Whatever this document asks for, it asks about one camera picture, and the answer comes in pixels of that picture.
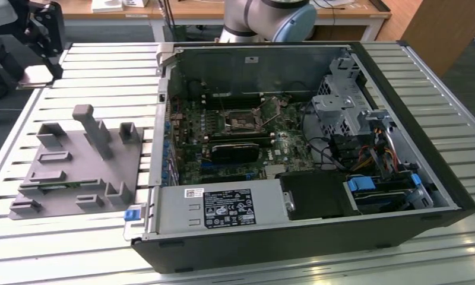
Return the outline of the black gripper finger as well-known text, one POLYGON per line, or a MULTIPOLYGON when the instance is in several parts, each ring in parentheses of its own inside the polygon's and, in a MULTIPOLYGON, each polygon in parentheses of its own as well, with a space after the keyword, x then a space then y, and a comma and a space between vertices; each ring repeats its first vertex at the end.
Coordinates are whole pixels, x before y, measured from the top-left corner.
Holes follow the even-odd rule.
POLYGON ((41 30, 35 21, 27 21, 24 30, 24 44, 39 57, 44 57, 44 48, 41 46, 41 30))
POLYGON ((36 11, 36 21, 44 27, 39 45, 41 46, 41 57, 53 79, 63 77, 63 68, 57 57, 63 54, 65 47, 65 23, 63 19, 63 10, 57 2, 49 1, 36 11))

